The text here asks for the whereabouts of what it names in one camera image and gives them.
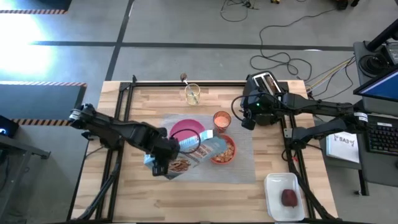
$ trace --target glass cup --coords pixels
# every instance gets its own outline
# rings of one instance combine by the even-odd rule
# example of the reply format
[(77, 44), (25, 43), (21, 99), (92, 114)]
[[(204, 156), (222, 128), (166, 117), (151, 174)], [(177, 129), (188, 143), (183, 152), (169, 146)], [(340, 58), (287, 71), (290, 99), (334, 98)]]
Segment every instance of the glass cup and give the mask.
[(196, 84), (189, 84), (185, 87), (185, 100), (189, 105), (197, 105), (200, 101), (200, 87)]
[(218, 132), (223, 133), (231, 124), (231, 116), (225, 111), (219, 111), (214, 114), (213, 122)]

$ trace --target snack bag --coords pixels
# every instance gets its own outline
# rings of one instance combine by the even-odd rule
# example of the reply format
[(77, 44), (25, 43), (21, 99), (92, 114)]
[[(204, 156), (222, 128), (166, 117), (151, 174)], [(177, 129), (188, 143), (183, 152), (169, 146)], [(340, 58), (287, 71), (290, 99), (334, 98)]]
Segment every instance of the snack bag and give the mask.
[[(199, 163), (215, 157), (218, 154), (223, 153), (227, 150), (226, 141), (215, 135), (213, 130), (207, 130), (199, 134), (201, 144), (197, 151), (189, 154), (183, 154), (181, 152), (192, 152), (194, 151), (199, 143), (198, 136), (193, 136), (183, 141), (180, 141), (180, 153), (176, 160), (170, 161), (169, 173), (165, 175), (166, 178), (172, 180), (184, 172), (193, 169)], [(150, 155), (144, 156), (144, 164), (152, 170), (154, 158)]]

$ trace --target orange bowl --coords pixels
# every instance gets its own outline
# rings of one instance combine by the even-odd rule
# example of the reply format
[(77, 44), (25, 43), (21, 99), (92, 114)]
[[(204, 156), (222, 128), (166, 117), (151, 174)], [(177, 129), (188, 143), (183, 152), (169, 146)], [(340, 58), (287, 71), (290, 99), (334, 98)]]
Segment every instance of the orange bowl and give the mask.
[(221, 165), (229, 164), (232, 160), (234, 160), (234, 158), (235, 158), (235, 156), (236, 156), (236, 145), (235, 145), (235, 142), (232, 140), (232, 138), (229, 137), (229, 136), (227, 136), (226, 134), (220, 134), (220, 136), (221, 136), (227, 143), (230, 143), (230, 144), (234, 147), (234, 151), (233, 151), (233, 153), (232, 153), (232, 158), (231, 158), (230, 160), (226, 161), (226, 162), (218, 162), (218, 161), (216, 161), (216, 160), (214, 159), (214, 157), (213, 157), (213, 158), (211, 158), (211, 161), (214, 162), (215, 164), (221, 164)]

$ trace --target orange and black striped tape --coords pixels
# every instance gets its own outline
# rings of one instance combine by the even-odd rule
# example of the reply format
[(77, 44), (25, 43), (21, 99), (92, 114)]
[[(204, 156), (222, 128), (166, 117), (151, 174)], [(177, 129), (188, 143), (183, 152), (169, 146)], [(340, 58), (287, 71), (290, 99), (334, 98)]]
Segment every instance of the orange and black striped tape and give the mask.
[(0, 13), (8, 14), (65, 14), (68, 11), (63, 9), (15, 9), (0, 10)]
[(59, 119), (11, 119), (19, 125), (38, 125), (38, 126), (69, 126), (68, 120)]
[(80, 82), (20, 82), (20, 81), (0, 81), (0, 85), (50, 85), (50, 86), (83, 86), (87, 83)]

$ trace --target orange cup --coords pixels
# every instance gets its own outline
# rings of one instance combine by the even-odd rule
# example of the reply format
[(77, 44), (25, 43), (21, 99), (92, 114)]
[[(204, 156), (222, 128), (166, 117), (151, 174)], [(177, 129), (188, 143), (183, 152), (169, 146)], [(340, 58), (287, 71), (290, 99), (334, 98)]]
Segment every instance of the orange cup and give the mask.
[(225, 111), (219, 111), (214, 114), (213, 122), (218, 132), (223, 133), (231, 124), (231, 116)]
[(236, 155), (236, 145), (235, 142), (232, 140), (231, 137), (227, 136), (226, 134), (220, 134), (220, 136), (228, 143), (230, 143), (233, 147), (234, 147), (234, 152), (232, 154), (232, 158), (226, 162), (218, 162), (216, 160), (214, 160), (213, 158), (211, 158), (211, 161), (214, 162), (215, 164), (220, 164), (220, 165), (225, 165), (225, 164), (229, 164), (230, 162), (232, 162), (232, 160), (234, 160), (235, 155)]

